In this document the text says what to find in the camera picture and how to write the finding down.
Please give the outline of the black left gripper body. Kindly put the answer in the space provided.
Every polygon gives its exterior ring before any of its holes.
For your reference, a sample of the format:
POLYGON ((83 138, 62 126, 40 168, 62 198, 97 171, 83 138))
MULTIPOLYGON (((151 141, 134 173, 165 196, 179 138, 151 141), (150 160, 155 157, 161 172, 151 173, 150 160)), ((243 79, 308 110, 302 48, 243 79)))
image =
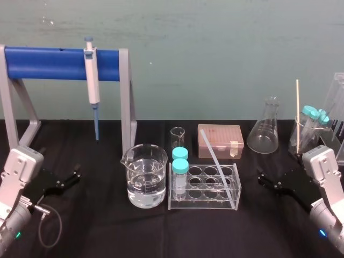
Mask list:
POLYGON ((25 197, 31 206, 38 205, 45 196, 61 194, 65 190, 65 185, 62 183, 53 172, 41 168, 37 176, 25 186, 25 197))

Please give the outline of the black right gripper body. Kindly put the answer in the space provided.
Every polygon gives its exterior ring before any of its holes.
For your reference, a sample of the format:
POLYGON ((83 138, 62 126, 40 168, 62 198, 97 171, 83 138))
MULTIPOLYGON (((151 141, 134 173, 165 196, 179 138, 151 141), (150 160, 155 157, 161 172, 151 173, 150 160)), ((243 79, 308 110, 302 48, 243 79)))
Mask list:
POLYGON ((307 213, 313 208, 312 204, 321 199, 318 186, 304 168, 291 169, 284 173, 277 180, 276 191, 291 196, 307 213))

